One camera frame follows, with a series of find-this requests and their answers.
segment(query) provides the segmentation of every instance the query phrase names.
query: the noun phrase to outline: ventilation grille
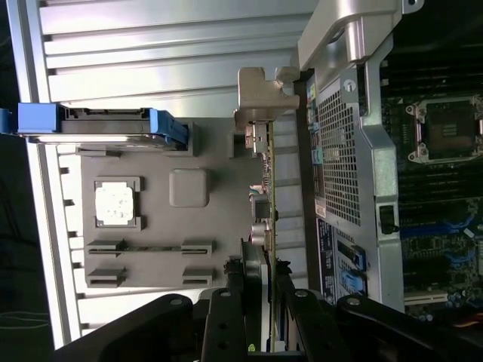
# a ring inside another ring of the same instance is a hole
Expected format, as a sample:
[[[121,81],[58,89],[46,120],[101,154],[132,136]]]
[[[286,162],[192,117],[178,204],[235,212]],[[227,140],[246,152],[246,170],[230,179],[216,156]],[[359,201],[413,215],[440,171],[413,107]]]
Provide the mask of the ventilation grille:
[[[361,225],[352,108],[340,91],[318,105],[327,211]]]

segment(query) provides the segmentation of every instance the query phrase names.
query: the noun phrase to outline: silver metal bracket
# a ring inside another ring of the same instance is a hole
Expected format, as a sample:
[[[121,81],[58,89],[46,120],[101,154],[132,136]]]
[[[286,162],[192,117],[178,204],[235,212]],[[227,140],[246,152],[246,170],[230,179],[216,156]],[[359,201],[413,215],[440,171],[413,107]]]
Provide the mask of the silver metal bracket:
[[[288,96],[283,85],[296,81],[299,69],[282,67],[276,70],[275,80],[265,79],[263,68],[241,68],[238,71],[238,109],[233,112],[237,130],[245,130],[255,122],[272,122],[289,109],[297,109],[298,96]]]

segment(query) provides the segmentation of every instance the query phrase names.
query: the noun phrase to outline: motherboard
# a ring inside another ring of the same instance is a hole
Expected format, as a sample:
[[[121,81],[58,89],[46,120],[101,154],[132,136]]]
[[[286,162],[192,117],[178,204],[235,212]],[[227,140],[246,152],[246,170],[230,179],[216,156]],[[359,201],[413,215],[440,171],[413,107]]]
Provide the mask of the motherboard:
[[[483,103],[458,81],[458,64],[420,62],[389,58],[381,67],[383,123],[397,152],[405,309],[451,323],[483,308]]]

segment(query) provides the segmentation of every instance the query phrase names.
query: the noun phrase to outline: square chip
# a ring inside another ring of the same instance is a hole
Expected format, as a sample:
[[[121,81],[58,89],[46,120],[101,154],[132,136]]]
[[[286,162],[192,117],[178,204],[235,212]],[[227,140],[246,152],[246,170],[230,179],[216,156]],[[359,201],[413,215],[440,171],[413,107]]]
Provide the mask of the square chip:
[[[428,103],[425,141],[429,159],[470,156],[475,149],[475,109],[468,100]]]

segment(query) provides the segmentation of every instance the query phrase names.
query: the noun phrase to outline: black wire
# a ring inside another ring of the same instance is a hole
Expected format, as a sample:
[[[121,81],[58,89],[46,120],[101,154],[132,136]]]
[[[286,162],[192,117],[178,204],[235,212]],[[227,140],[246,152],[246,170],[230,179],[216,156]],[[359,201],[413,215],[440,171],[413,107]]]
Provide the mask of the black wire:
[[[0,177],[0,192],[2,195],[2,206],[7,217],[8,225],[12,231],[15,238],[23,239],[20,228],[18,227],[17,220],[15,219],[14,210],[12,208],[10,194],[8,193],[7,186],[5,185],[3,179]]]
[[[24,245],[27,245],[29,247],[35,247],[35,248],[38,248],[38,243],[32,241],[32,240],[27,240],[27,239],[22,239],[22,238],[16,238],[12,235],[9,235],[9,234],[2,234],[0,233],[0,240],[9,240],[9,241],[14,241],[18,244],[24,244]]]

